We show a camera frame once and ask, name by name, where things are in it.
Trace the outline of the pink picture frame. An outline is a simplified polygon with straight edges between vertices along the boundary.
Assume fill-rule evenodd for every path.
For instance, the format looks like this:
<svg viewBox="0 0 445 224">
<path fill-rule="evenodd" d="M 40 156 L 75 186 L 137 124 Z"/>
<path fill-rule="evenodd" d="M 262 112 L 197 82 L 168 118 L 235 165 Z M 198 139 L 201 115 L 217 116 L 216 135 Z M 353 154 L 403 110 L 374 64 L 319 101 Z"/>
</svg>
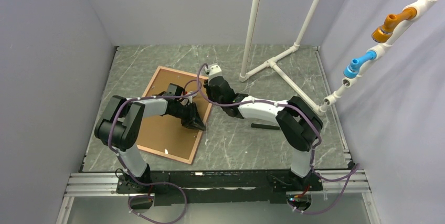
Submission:
<svg viewBox="0 0 445 224">
<path fill-rule="evenodd" d="M 148 97 L 168 91 L 170 84 L 180 86 L 186 93 L 191 93 L 197 90 L 196 77 L 195 73 L 159 66 L 143 96 Z M 203 131 L 196 128 L 198 117 L 206 124 L 212 107 L 200 93 L 192 99 L 196 103 L 196 112 L 199 114 L 193 119 L 179 118 L 180 115 L 185 115 L 184 109 L 179 108 L 173 109 L 173 115 L 155 115 L 144 118 L 136 141 L 139 150 L 192 164 L 199 142 L 204 135 Z"/>
</svg>

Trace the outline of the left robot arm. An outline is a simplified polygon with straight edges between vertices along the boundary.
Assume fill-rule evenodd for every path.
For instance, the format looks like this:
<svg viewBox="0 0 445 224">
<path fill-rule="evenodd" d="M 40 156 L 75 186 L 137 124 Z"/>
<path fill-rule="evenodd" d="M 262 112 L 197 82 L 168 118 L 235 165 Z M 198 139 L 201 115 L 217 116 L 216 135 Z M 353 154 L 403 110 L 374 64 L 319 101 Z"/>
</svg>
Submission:
<svg viewBox="0 0 445 224">
<path fill-rule="evenodd" d="M 192 97 L 183 87 L 171 83 L 166 91 L 151 97 L 128 99 L 114 95 L 108 102 L 93 134 L 118 157 L 124 178 L 135 191 L 147 191 L 152 182 L 150 166 L 136 145 L 142 120 L 170 115 L 180 119 L 187 129 L 204 131 L 205 124 Z"/>
</svg>

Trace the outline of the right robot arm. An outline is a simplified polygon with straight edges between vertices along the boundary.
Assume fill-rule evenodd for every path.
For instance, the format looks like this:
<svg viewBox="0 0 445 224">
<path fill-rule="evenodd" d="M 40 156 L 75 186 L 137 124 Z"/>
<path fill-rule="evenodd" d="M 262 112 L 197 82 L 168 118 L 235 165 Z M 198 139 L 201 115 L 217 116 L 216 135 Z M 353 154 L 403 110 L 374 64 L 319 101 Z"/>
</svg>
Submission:
<svg viewBox="0 0 445 224">
<path fill-rule="evenodd" d="M 204 88 L 208 99 L 230 117 L 276 123 L 293 148 L 291 187 L 301 190 L 309 184 L 314 159 L 312 147 L 320 139 L 323 122 L 301 97 L 284 101 L 257 99 L 236 93 L 222 76 L 204 81 Z"/>
</svg>

